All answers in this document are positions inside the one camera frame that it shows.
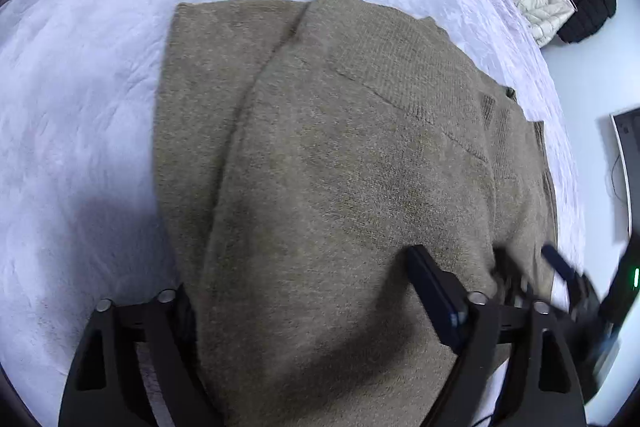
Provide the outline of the curved monitor screen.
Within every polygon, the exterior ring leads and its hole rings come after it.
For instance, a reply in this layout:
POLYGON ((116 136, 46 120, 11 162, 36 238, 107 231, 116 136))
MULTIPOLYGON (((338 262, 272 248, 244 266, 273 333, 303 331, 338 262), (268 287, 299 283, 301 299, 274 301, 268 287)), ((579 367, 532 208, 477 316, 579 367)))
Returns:
POLYGON ((626 191, 628 232, 639 231, 640 205, 640 108, 611 116, 620 151, 626 191))

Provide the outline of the cream puffer jacket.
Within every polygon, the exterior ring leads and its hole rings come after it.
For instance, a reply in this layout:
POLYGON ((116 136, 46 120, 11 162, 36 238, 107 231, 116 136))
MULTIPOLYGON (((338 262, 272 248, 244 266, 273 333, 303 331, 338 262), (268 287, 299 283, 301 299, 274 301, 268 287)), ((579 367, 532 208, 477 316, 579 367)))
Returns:
POLYGON ((512 0, 540 48, 546 46, 576 12, 572 0, 512 0))

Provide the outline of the black hanging coat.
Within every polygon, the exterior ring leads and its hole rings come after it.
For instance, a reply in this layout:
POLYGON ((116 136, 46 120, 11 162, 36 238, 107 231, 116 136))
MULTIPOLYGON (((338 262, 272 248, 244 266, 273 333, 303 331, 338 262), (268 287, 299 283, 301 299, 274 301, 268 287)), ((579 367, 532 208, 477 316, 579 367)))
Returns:
POLYGON ((617 0, 572 0, 575 12, 558 31, 564 43, 578 43, 596 34, 617 10, 617 0))

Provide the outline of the lavender fleece bed blanket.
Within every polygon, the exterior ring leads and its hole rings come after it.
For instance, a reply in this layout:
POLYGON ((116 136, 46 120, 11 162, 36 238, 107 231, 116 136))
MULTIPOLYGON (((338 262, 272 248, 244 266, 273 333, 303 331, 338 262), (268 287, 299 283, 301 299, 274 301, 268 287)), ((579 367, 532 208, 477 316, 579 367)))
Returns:
MULTIPOLYGON (((1 364, 43 426, 94 304, 175 280, 151 176, 172 13, 217 0, 10 0, 1 10, 1 364)), ((577 168, 548 66, 511 0, 368 0, 429 16, 544 123, 559 248, 585 257, 577 168)))

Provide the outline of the olive brown knit sweater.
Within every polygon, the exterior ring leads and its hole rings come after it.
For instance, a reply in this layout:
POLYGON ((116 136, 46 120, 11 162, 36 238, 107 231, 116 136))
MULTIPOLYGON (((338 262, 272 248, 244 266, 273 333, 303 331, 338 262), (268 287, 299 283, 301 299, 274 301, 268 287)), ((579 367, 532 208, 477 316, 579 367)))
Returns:
POLYGON ((180 4, 157 198, 229 426, 415 426, 450 371, 402 269, 502 297, 558 236, 544 127, 430 18, 364 0, 180 4))

